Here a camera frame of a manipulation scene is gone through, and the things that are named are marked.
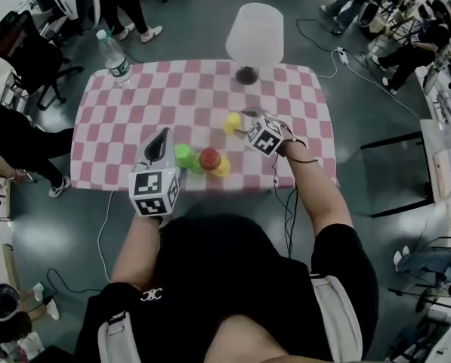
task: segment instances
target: white cable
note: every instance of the white cable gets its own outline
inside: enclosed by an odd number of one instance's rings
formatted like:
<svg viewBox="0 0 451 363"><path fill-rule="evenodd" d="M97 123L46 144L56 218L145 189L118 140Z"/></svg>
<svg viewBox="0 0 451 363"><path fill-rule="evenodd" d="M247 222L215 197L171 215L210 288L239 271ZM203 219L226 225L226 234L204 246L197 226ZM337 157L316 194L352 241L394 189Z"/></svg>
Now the white cable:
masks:
<svg viewBox="0 0 451 363"><path fill-rule="evenodd" d="M331 61L332 61L332 64L334 64L334 68L335 68L334 74L332 74L331 76L317 76L317 78L330 79L330 78L332 78L333 76L335 76L336 73L338 72L338 67L336 66L336 62L334 62L334 58L332 57L332 53L333 53L333 52L338 52L338 50L332 50L332 51L331 51Z"/></svg>
<svg viewBox="0 0 451 363"><path fill-rule="evenodd" d="M378 83L376 83L375 81L372 81L370 79L365 78L364 76L361 76L359 73L357 73L356 71L354 71L353 69L350 68L349 64L347 64L346 66L348 66L348 69L351 70L352 73L356 74L357 76L359 76L360 78L363 78L365 81L374 83L375 85L377 85L383 92L385 92L386 94L388 94L390 97L392 97L394 99L395 102L397 102L398 104L400 104L402 107L404 107L405 109L407 109L413 116L415 116L418 120L420 120L420 117L417 113L415 113L413 110L411 110L409 107L403 105L401 102L399 102L388 90L386 90L383 86L380 86Z"/></svg>
<svg viewBox="0 0 451 363"><path fill-rule="evenodd" d="M108 280L108 282L111 282L111 280L110 280L110 276L107 274L106 261L104 261L103 253L101 252L100 239L101 239L101 234L103 234L104 226L106 226L107 219L110 216L111 199L113 199L113 194L114 194L114 191L111 192L110 201L107 203L106 219L104 219L104 223L101 226L101 230L99 230L99 234L97 235L97 249L99 250L99 256L101 257L101 262L103 263L103 267L104 267L104 274L106 275L106 279Z"/></svg>

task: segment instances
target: lamp base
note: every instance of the lamp base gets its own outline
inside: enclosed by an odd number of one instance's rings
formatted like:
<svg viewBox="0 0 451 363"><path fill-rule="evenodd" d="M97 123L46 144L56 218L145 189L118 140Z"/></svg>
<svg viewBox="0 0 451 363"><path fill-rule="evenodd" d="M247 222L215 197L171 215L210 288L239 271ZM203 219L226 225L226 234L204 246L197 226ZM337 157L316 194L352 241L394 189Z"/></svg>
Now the lamp base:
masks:
<svg viewBox="0 0 451 363"><path fill-rule="evenodd" d="M243 85L251 85L257 82L258 74L253 67L244 66L237 70L235 77Z"/></svg>

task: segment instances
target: power strip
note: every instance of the power strip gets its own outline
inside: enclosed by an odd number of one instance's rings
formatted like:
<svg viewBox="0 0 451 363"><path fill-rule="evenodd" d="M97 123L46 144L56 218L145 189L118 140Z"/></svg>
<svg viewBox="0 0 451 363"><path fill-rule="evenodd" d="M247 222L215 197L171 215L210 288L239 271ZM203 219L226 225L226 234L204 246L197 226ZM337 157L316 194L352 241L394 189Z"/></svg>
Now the power strip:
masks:
<svg viewBox="0 0 451 363"><path fill-rule="evenodd" d="M341 48L341 47L338 47L336 49L336 51L339 54L339 59L341 60L341 63L349 64L349 60L348 60L348 56L346 55L346 51L343 48Z"/></svg>

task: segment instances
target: white lampshade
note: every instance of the white lampshade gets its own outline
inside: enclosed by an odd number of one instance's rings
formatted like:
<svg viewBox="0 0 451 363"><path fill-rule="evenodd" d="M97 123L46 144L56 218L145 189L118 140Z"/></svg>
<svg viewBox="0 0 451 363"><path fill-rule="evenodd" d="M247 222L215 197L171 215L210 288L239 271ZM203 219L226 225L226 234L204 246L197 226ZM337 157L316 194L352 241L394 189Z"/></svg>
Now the white lampshade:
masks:
<svg viewBox="0 0 451 363"><path fill-rule="evenodd" d="M274 7L243 5L225 44L228 54L241 66L270 67L284 57L284 17Z"/></svg>

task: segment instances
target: shirt logo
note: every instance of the shirt logo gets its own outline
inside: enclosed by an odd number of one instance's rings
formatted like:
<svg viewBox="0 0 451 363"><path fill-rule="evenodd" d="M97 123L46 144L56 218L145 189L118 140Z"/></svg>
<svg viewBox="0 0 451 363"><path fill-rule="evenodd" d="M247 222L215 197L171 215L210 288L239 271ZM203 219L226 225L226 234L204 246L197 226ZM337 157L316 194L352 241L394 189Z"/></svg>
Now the shirt logo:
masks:
<svg viewBox="0 0 451 363"><path fill-rule="evenodd" d="M163 291L163 289L161 287L159 287L158 289L148 290L147 292L143 293L143 297L141 297L141 301L153 301L154 299L161 299L162 291Z"/></svg>

